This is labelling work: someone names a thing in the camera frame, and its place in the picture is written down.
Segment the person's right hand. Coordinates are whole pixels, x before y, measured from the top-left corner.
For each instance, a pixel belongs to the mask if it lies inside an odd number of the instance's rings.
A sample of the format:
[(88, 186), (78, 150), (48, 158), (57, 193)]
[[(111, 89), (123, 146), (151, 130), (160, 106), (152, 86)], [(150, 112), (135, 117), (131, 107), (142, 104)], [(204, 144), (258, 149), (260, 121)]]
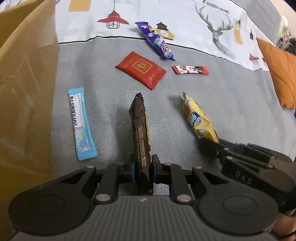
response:
[(296, 216), (288, 216), (280, 213), (272, 229), (273, 235), (277, 240), (294, 241), (295, 240)]

